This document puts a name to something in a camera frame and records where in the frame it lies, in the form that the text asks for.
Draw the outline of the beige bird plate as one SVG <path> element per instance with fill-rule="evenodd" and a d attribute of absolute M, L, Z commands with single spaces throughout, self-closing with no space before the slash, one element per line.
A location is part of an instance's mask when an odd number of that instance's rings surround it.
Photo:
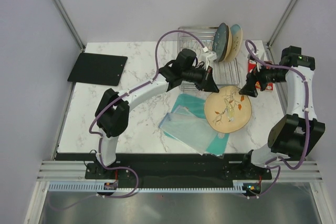
<path fill-rule="evenodd" d="M 227 40 L 227 47 L 226 47 L 226 53 L 225 53 L 224 61 L 226 61 L 227 58 L 228 58 L 228 55 L 229 55 L 231 47 L 232 47 L 232 41 L 233 41 L 232 31 L 231 31 L 231 28 L 228 27 L 228 40 Z"/>
<path fill-rule="evenodd" d="M 236 132 L 249 122 L 251 102 L 248 96 L 239 94 L 239 90 L 236 86 L 222 87 L 205 100 L 205 118 L 215 131 Z"/>

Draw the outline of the dark teal plate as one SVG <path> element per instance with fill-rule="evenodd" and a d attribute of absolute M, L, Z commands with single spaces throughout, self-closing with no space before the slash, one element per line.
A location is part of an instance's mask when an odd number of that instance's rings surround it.
<path fill-rule="evenodd" d="M 221 62 L 225 59 L 228 41 L 229 27 L 225 23 L 221 23 L 217 28 L 212 44 L 212 51 L 217 55 L 217 62 Z"/>

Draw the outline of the blue and beige plate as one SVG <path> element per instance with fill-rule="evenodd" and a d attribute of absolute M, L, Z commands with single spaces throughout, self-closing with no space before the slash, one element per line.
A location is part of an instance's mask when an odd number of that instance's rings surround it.
<path fill-rule="evenodd" d="M 230 28 L 232 32 L 232 46 L 228 56 L 226 57 L 226 62 L 232 62 L 239 54 L 241 45 L 243 43 L 243 30 L 238 24 L 232 25 Z"/>

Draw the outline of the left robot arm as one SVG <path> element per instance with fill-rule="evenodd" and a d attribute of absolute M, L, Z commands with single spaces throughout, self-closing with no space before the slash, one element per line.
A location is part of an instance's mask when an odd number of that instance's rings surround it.
<path fill-rule="evenodd" d="M 138 105 L 179 87 L 184 81 L 194 84 L 199 91 L 219 92 L 213 78 L 213 64 L 208 61 L 214 52 L 204 50 L 202 56 L 205 61 L 197 64 L 196 53 L 183 49 L 176 59 L 158 68 L 152 79 L 125 91 L 108 89 L 104 92 L 92 122 L 99 128 L 96 132 L 100 136 L 96 154 L 99 175 L 103 178 L 114 175 L 119 136 L 127 129 L 129 114 Z"/>

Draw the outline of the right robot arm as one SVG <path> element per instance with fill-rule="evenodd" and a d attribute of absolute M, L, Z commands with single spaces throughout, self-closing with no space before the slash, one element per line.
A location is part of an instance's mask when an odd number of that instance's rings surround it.
<path fill-rule="evenodd" d="M 258 89 L 264 91 L 269 83 L 287 84 L 287 112 L 270 130 L 268 142 L 249 152 L 250 160 L 240 166 L 241 174 L 248 179 L 267 168 L 274 161 L 282 161 L 289 169 L 296 170 L 305 161 L 325 132 L 325 124 L 317 120 L 312 97 L 312 81 L 316 62 L 313 57 L 302 55 L 301 48 L 289 46 L 281 53 L 277 65 L 266 63 L 256 55 L 252 41 L 245 42 L 250 59 L 257 65 L 246 76 L 246 84 L 239 94 L 257 97 Z"/>

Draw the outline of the red booklet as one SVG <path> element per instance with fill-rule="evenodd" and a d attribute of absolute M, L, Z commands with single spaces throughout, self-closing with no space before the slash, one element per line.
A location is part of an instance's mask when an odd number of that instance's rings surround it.
<path fill-rule="evenodd" d="M 253 60 L 248 60 L 248 72 L 252 72 L 253 69 L 256 67 L 257 62 Z M 257 81 L 255 84 L 255 87 L 260 90 L 261 86 L 260 83 Z M 266 86 L 267 91 L 273 91 L 274 90 L 274 85 L 272 83 L 268 83 Z"/>

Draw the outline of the clear plastic zip bag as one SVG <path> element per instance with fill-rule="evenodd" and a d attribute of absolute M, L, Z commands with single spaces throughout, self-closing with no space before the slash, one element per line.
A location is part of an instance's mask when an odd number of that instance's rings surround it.
<path fill-rule="evenodd" d="M 165 115 L 159 128 L 200 155 L 206 152 L 217 136 L 217 132 L 206 119 L 195 116 L 188 108 L 181 105 Z"/>

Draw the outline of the black square plate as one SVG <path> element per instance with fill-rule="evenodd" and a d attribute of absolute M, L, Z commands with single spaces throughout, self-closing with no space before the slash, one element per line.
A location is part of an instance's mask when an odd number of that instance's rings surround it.
<path fill-rule="evenodd" d="M 82 52 L 67 81 L 116 87 L 120 82 L 127 59 L 126 56 Z"/>

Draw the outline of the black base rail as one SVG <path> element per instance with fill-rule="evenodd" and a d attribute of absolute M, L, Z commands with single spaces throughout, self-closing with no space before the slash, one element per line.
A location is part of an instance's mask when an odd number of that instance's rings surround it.
<path fill-rule="evenodd" d="M 215 187 L 235 180 L 271 180 L 270 170 L 253 165 L 249 154 L 117 154 L 106 170 L 95 161 L 87 165 L 86 179 L 117 179 L 122 187 Z"/>

